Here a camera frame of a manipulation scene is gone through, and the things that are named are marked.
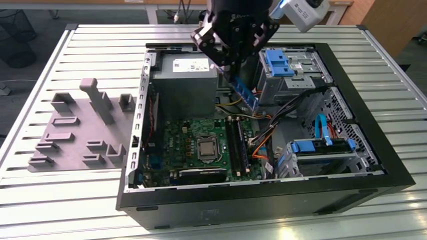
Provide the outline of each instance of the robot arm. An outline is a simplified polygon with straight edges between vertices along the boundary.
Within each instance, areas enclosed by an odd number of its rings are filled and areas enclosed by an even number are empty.
[[[257,55],[279,29],[286,14],[302,32],[309,31],[327,14],[327,0],[281,0],[271,16],[274,0],[209,0],[205,26],[191,39],[222,69],[229,82],[239,76],[241,65]],[[217,47],[215,38],[221,40]]]
[[[229,82],[239,75],[242,62],[255,55],[279,29],[269,16],[274,0],[209,0],[206,25],[191,38],[222,68]],[[215,37],[221,40],[217,48]]]

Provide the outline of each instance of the table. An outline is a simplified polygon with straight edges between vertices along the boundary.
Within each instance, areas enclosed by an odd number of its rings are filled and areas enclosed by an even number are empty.
[[[338,25],[354,0],[330,0],[329,25]],[[146,10],[150,24],[159,24],[158,10],[177,10],[179,0],[0,0],[0,9],[39,10]],[[193,1],[190,10],[206,10],[206,0]],[[50,11],[53,18],[57,12]]]
[[[427,100],[369,31],[283,25],[273,43],[329,43],[417,185],[342,214],[149,232],[115,210],[121,169],[31,173],[54,94],[98,78],[111,98],[138,93],[146,43],[190,43],[197,25],[81,25],[66,30],[0,149],[0,238],[14,239],[426,239]]]

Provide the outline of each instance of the connector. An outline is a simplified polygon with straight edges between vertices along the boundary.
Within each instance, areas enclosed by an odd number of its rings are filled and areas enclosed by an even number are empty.
[[[181,20],[181,15],[179,15],[179,12],[177,12],[174,16],[174,24],[177,24],[179,20]]]

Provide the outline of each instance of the wooden furniture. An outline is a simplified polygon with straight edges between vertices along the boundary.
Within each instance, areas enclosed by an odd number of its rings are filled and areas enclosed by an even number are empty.
[[[365,25],[397,57],[427,24],[427,0],[354,0],[341,25]]]
[[[330,0],[331,8],[327,25],[338,25],[346,9],[354,0]],[[175,10],[179,0],[0,0],[0,9],[42,9],[42,10],[127,10],[147,11],[149,23],[158,24],[158,10]],[[191,10],[207,9],[207,0],[193,0]]]

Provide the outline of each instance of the label sticker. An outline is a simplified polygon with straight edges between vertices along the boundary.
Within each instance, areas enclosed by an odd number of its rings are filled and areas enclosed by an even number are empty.
[[[266,162],[266,169],[271,174],[274,173],[274,166],[269,162]]]
[[[173,71],[175,73],[209,72],[210,71],[210,61],[207,58],[175,59]]]
[[[291,63],[291,69],[303,69],[303,66],[299,63]]]

